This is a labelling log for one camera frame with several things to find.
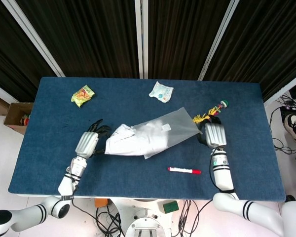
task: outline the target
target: wire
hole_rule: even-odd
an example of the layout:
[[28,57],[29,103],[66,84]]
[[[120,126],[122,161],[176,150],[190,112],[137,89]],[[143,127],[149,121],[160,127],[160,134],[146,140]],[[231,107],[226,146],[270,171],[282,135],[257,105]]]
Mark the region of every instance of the wire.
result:
[[287,106],[295,106],[296,107],[296,99],[293,99],[288,94],[283,94],[280,98],[283,100],[285,105],[287,105]]
[[185,200],[182,211],[181,211],[181,214],[180,214],[179,223],[178,223],[179,231],[178,231],[178,233],[176,235],[173,236],[172,235],[172,230],[170,230],[171,231],[171,237],[176,237],[178,235],[180,235],[180,237],[184,237],[183,233],[192,234],[196,230],[198,222],[199,222],[199,216],[195,217],[197,219],[196,226],[193,227],[190,230],[190,232],[185,230],[185,224],[186,224],[186,221],[187,221],[187,218],[188,218],[188,213],[189,213],[190,207],[192,206],[192,202],[195,204],[197,212],[199,212],[198,206],[197,206],[195,201],[193,201],[193,200]]
[[[119,213],[117,213],[115,216],[113,216],[111,213],[110,213],[110,210],[109,210],[109,207],[107,206],[107,211],[102,211],[98,214],[98,208],[96,209],[96,212],[95,212],[95,216],[91,215],[90,213],[88,213],[87,211],[85,210],[82,210],[80,207],[76,206],[75,203],[74,203],[74,200],[72,200],[72,204],[75,208],[77,208],[78,210],[82,211],[83,213],[91,216],[96,224],[97,224],[97,227],[98,229],[104,234],[105,237],[112,237],[112,234],[116,233],[119,231],[119,235],[118,237],[120,237],[120,235],[122,234],[123,236],[124,233],[123,233],[123,230],[122,230],[122,227],[121,227],[121,219],[120,219],[120,215]],[[109,217],[111,218],[112,222],[109,224],[109,227],[107,228],[102,222],[99,221],[99,216],[102,215],[102,214],[108,214]]]
[[281,108],[281,107],[277,107],[275,110],[272,111],[271,116],[270,116],[270,122],[269,122],[269,128],[270,128],[270,131],[271,131],[272,139],[273,139],[273,140],[277,140],[277,141],[279,141],[279,142],[281,143],[281,147],[277,147],[277,146],[274,145],[274,148],[275,148],[275,151],[281,151],[281,152],[283,152],[283,153],[285,153],[285,154],[287,154],[287,155],[293,155],[293,154],[296,154],[296,149],[291,149],[290,147],[284,146],[284,143],[283,143],[280,139],[278,139],[278,138],[274,138],[274,137],[273,137],[273,132],[272,132],[272,128],[271,128],[271,123],[272,123],[272,120],[273,120],[273,114],[274,114],[274,112],[277,111],[279,108]]
[[[199,220],[199,214],[201,213],[201,211],[211,202],[211,201],[213,201],[213,200],[209,200],[199,211],[198,211],[198,213],[197,213],[197,216],[196,216],[196,218],[198,218],[198,220]],[[193,222],[193,226],[192,226],[192,230],[194,229],[194,226],[195,226],[195,223],[196,223],[196,218],[195,218],[195,220],[194,220],[194,222]]]
[[213,180],[213,177],[212,177],[212,161],[213,161],[213,156],[214,156],[214,153],[215,151],[218,149],[219,147],[216,147],[213,152],[211,153],[211,159],[210,159],[210,162],[209,162],[209,177],[211,178],[211,181],[212,181],[212,184],[214,185],[215,188],[217,188],[219,191],[221,191],[221,189],[219,187],[217,187],[217,185],[215,184],[214,180]]

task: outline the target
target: pen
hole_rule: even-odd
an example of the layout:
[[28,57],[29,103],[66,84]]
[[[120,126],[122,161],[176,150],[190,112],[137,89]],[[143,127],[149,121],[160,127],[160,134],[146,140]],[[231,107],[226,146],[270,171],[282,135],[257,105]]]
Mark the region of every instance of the pen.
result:
[[202,173],[200,169],[182,169],[182,168],[176,168],[176,167],[168,167],[168,170],[172,172],[182,172],[182,173],[190,173],[190,174]]

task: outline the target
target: crumpled wrapper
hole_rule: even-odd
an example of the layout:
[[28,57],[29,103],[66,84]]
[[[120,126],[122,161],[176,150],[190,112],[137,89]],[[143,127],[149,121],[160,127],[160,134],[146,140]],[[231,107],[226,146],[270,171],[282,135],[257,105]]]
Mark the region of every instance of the crumpled wrapper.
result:
[[80,108],[80,106],[84,102],[91,100],[93,95],[95,95],[95,93],[90,89],[90,87],[85,85],[83,88],[81,88],[75,94],[73,94],[73,96],[71,97],[71,102],[75,102],[78,105],[78,107]]

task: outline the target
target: table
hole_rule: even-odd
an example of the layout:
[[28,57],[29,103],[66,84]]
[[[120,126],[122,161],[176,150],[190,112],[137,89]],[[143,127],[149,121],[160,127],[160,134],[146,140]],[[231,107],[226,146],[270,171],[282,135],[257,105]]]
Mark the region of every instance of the table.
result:
[[[162,103],[150,98],[154,79],[42,78],[24,136],[9,192],[58,195],[67,166],[84,131],[97,121],[115,130],[185,107],[191,117],[221,99],[219,114],[227,138],[226,152],[240,199],[283,201],[285,193],[259,84],[158,80],[174,87]],[[71,96],[84,85],[96,93],[79,108]],[[162,199],[211,199],[217,190],[209,177],[211,150],[196,136],[147,160],[100,155],[88,160],[77,196]],[[167,167],[200,168],[201,175],[168,172]]]

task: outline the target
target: toy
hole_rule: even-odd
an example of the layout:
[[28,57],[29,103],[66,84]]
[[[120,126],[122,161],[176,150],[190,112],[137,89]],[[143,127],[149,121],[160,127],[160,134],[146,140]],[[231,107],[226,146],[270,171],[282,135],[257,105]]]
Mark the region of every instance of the toy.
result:
[[221,112],[221,108],[226,108],[228,106],[228,101],[226,100],[222,100],[221,103],[213,108],[211,108],[209,111],[208,111],[208,114],[203,114],[203,116],[201,115],[197,115],[193,118],[193,122],[196,123],[196,124],[199,124],[200,122],[206,120],[206,119],[210,119],[210,116],[209,115],[217,115]]
[[29,118],[30,115],[23,115],[20,120],[21,126],[27,126],[29,123]]

